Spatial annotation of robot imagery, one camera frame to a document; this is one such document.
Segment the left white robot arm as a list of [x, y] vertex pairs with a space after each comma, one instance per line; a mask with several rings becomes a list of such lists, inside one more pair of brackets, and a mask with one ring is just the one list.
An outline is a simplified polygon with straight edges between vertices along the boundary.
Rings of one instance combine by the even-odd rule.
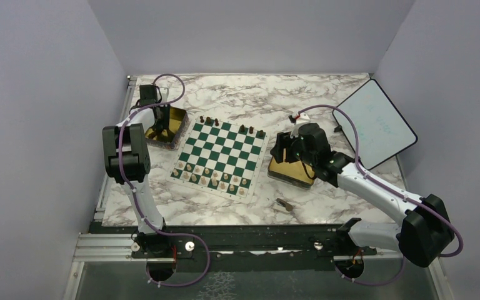
[[157, 113], [148, 106], [163, 100], [155, 84], [140, 87], [140, 99], [120, 123], [102, 129], [104, 167], [124, 190], [137, 216], [135, 248], [165, 256], [171, 239], [160, 233], [164, 218], [151, 194], [148, 175], [151, 169], [146, 131], [156, 123]]

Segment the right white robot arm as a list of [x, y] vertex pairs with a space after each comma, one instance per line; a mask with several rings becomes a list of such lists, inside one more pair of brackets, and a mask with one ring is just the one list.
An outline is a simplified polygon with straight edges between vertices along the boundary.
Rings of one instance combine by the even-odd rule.
[[454, 240], [440, 197], [403, 191], [367, 172], [354, 158], [332, 150], [326, 133], [316, 123], [303, 124], [296, 132], [278, 133], [270, 153], [277, 163], [309, 166], [315, 178], [355, 194], [393, 220], [349, 220], [337, 230], [335, 239], [343, 254], [372, 246], [398, 251], [414, 265], [425, 268]]

